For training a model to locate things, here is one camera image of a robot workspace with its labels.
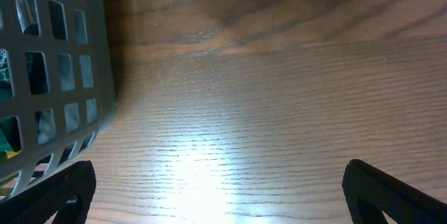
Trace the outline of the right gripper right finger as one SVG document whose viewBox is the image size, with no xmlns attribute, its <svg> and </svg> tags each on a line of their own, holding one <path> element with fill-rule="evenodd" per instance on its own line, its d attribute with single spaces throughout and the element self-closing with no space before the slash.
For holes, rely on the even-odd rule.
<svg viewBox="0 0 447 224">
<path fill-rule="evenodd" d="M 342 189 L 354 223 L 445 223 L 446 204 L 353 159 L 347 164 Z"/>
</svg>

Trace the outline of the green Nescafe coffee bag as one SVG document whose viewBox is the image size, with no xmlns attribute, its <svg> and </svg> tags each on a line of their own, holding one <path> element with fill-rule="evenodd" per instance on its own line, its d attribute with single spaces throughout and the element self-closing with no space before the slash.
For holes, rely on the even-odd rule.
<svg viewBox="0 0 447 224">
<path fill-rule="evenodd" d="M 13 95 L 9 52 L 1 48 L 1 163 L 6 163 L 22 152 L 22 122 L 13 114 Z"/>
</svg>

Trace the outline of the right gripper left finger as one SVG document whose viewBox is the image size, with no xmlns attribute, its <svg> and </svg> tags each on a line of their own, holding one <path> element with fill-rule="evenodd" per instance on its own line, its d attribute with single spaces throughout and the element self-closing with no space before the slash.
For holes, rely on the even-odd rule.
<svg viewBox="0 0 447 224">
<path fill-rule="evenodd" d="M 78 161 L 2 203 L 1 222 L 83 224 L 95 190 L 92 162 Z"/>
</svg>

